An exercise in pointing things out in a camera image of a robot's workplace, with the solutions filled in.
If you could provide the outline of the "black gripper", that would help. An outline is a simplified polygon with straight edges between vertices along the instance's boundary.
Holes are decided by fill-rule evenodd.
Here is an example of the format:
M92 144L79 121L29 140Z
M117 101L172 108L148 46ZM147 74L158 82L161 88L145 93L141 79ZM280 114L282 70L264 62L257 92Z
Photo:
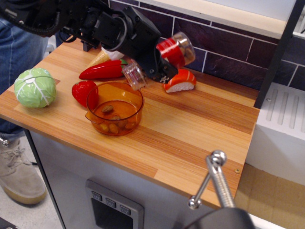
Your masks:
M161 36L157 27L133 7L104 15L104 47L135 60L145 73L158 83L168 83L178 69L156 50Z

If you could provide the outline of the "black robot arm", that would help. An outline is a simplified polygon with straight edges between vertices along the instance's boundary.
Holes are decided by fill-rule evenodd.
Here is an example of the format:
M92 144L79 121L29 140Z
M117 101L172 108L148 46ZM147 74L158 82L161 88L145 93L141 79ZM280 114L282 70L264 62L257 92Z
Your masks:
M156 82L167 83L178 73L156 48L157 27L131 6L114 10L102 0L2 0L0 15L42 37L64 31L92 47L118 51Z

